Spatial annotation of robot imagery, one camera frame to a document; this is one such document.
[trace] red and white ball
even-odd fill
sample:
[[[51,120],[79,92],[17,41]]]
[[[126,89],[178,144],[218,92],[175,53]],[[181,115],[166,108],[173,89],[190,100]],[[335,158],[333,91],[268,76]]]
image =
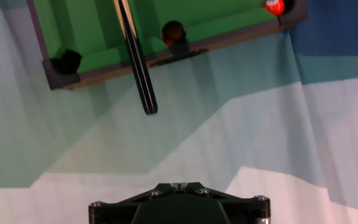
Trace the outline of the red and white ball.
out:
[[[266,0],[265,9],[274,16],[281,16],[284,13],[285,5],[283,0]]]

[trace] mini pool table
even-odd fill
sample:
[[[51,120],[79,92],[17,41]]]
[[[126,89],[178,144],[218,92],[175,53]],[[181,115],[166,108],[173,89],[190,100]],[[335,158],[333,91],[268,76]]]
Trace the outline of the mini pool table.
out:
[[[209,50],[280,32],[308,18],[305,0],[284,0],[273,16],[265,0],[129,0],[147,65],[159,66]],[[113,0],[27,0],[51,90],[73,90],[132,72]],[[187,52],[161,38],[168,21],[181,22]],[[66,49],[82,56],[77,72],[62,75],[52,66]]]

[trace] black cue stick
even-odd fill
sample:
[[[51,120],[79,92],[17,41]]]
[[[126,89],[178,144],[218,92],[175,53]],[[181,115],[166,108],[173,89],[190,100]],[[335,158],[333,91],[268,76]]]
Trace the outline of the black cue stick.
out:
[[[137,38],[131,9],[127,0],[113,0],[116,5],[118,19],[121,23],[129,56],[131,58],[132,70],[134,72],[137,89],[143,109],[147,115],[158,112],[157,100],[155,99],[149,70],[143,56],[142,47]]]

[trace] green felt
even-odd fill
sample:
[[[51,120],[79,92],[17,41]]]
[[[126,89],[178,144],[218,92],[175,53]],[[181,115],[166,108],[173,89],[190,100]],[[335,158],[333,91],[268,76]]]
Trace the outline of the green felt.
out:
[[[49,56],[64,49],[83,56],[78,73],[129,60],[112,0],[34,0]],[[145,55],[166,50],[161,28],[183,23],[190,42],[275,19],[265,0],[129,0]]]

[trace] screw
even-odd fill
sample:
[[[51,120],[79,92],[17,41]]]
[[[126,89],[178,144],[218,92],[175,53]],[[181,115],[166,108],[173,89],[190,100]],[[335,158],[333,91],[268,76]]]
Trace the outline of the screw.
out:
[[[105,204],[104,202],[93,202],[90,204],[90,206],[97,208],[97,207],[102,207],[104,204]]]
[[[199,189],[196,191],[198,194],[209,194],[211,192],[210,189]]]
[[[258,201],[264,201],[264,200],[267,200],[269,198],[266,197],[266,196],[263,196],[263,195],[258,195],[258,196],[255,196],[255,199],[258,200]]]
[[[159,190],[152,190],[152,191],[150,191],[149,196],[151,196],[151,197],[156,197],[156,196],[159,196],[160,194],[162,194],[161,191],[159,191]]]

